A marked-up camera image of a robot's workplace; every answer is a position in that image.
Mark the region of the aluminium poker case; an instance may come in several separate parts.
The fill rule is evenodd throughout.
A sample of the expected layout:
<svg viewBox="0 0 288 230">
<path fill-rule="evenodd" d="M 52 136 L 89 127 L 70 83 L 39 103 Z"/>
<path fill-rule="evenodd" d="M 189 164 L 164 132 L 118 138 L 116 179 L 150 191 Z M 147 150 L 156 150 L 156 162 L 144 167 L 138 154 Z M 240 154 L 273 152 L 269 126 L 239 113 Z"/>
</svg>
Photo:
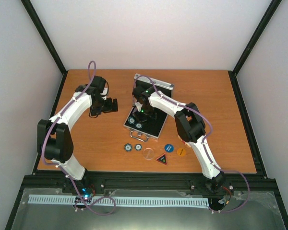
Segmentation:
<svg viewBox="0 0 288 230">
<path fill-rule="evenodd" d="M 174 85 L 165 81 L 152 78 L 149 80 L 136 73 L 134 76 L 135 87 L 142 87 L 145 90 L 152 88 L 152 82 L 156 88 L 164 95 L 172 97 Z M 144 109 L 138 110 L 136 99 L 133 100 L 132 109 L 127 115 L 124 127 L 130 131 L 130 137 L 141 142 L 147 142 L 149 138 L 159 139 L 161 131 L 167 120 L 167 114 L 160 109 L 154 108 L 151 113 L 146 113 Z"/>
</svg>

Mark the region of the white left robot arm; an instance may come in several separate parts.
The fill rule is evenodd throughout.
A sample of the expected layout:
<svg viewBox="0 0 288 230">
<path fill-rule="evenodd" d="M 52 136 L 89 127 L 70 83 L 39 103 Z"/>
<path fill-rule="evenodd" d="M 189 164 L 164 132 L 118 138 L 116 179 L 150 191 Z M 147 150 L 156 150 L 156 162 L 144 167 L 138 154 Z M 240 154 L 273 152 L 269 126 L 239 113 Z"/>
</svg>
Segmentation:
<svg viewBox="0 0 288 230">
<path fill-rule="evenodd" d="M 89 110 L 90 118 L 118 111 L 117 99 L 108 97 L 108 92 L 108 82 L 95 76 L 89 85 L 78 86 L 72 98 L 57 114 L 37 124 L 37 150 L 44 164 L 60 168 L 74 180 L 73 187 L 80 193 L 89 190 L 90 180 L 84 177 L 86 168 L 73 154 L 71 130 L 86 110 Z"/>
</svg>

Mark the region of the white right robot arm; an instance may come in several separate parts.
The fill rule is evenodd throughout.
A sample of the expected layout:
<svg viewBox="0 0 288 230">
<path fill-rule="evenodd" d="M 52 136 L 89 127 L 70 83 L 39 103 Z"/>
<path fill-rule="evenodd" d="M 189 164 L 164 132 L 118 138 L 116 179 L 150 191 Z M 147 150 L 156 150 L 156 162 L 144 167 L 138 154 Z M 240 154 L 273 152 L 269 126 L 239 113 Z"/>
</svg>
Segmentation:
<svg viewBox="0 0 288 230">
<path fill-rule="evenodd" d="M 139 112 L 151 114 L 159 109 L 175 120 L 178 136 L 193 149 L 202 174 L 207 178 L 206 186 L 216 189 L 224 182 L 224 173 L 216 162 L 207 142 L 205 122 L 195 104 L 184 104 L 157 91 L 154 86 L 144 89 L 137 86 L 132 91 L 136 99 L 136 107 Z"/>
</svg>

